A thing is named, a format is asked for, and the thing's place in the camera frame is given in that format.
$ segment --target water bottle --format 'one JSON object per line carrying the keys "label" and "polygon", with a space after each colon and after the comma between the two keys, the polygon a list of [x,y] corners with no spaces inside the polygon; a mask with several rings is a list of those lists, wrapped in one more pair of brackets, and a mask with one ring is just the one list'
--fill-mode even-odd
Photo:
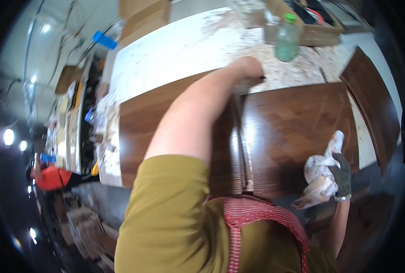
{"label": "water bottle", "polygon": [[125,21],[125,19],[118,18],[107,33],[98,30],[92,37],[93,41],[109,49],[115,49],[125,26]]}
{"label": "water bottle", "polygon": [[275,57],[283,62],[292,60],[298,54],[300,31],[294,25],[297,17],[291,13],[284,14],[284,24],[275,38]]}

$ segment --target shirt sleeve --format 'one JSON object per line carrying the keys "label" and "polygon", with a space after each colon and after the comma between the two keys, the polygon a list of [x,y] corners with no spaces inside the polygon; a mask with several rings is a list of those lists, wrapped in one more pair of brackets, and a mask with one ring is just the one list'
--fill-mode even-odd
{"label": "shirt sleeve", "polygon": [[166,155],[140,164],[119,229],[115,271],[199,272],[209,245],[202,203],[209,166],[196,158]]}

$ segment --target apron strap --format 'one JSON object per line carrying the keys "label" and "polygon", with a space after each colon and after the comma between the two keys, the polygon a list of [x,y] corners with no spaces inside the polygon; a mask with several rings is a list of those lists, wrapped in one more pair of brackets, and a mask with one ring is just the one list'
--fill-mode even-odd
{"label": "apron strap", "polygon": [[236,273],[239,269],[241,228],[259,220],[276,221],[292,232],[301,250],[302,273],[308,273],[307,253],[309,247],[305,240],[304,229],[296,216],[282,207],[249,195],[241,195],[239,198],[222,197],[222,199],[224,218],[230,228],[231,237],[228,273]]}
{"label": "apron strap", "polygon": [[57,169],[57,173],[58,173],[58,178],[60,178],[60,182],[61,182],[61,188],[64,188],[64,183],[63,183],[63,179],[61,179],[61,175],[60,175],[60,169]]}

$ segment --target cabinet door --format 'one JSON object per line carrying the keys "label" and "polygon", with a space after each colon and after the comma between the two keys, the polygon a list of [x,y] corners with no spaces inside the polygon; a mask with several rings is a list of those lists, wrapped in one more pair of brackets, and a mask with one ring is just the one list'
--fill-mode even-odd
{"label": "cabinet door", "polygon": [[[119,148],[124,187],[132,187],[137,168],[161,118],[171,103],[205,72],[193,75],[136,96],[120,105]],[[216,196],[241,194],[243,161],[237,141],[238,127],[229,103],[213,128],[210,193]]]}
{"label": "cabinet door", "polygon": [[307,186],[305,161],[323,155],[336,130],[345,134],[342,154],[352,171],[358,171],[356,126],[343,83],[249,94],[242,123],[248,146],[245,158],[250,159],[245,166],[257,197],[302,193]]}
{"label": "cabinet door", "polygon": [[395,105],[372,61],[357,48],[340,76],[359,107],[383,174],[396,150],[399,121]]}

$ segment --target red object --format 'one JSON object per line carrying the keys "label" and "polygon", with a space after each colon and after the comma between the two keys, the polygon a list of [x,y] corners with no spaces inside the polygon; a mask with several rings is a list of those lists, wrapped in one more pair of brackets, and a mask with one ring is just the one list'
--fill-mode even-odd
{"label": "red object", "polygon": [[51,165],[42,170],[42,178],[36,178],[36,184],[41,190],[57,190],[67,185],[72,172],[57,169]]}
{"label": "red object", "polygon": [[318,20],[318,23],[317,23],[318,25],[324,24],[324,22],[325,22],[324,17],[322,17],[322,15],[319,12],[312,10],[310,8],[307,8],[306,10],[309,12],[309,14],[312,13],[310,15],[312,15],[313,17],[315,17]]}
{"label": "red object", "polygon": [[298,218],[290,211],[250,195],[240,195],[239,198],[222,197],[222,199],[224,202],[225,222],[231,229],[229,273],[236,273],[239,269],[241,228],[259,220],[274,220],[292,232],[301,249],[302,273],[309,271],[306,259],[309,246],[305,240],[305,232]]}

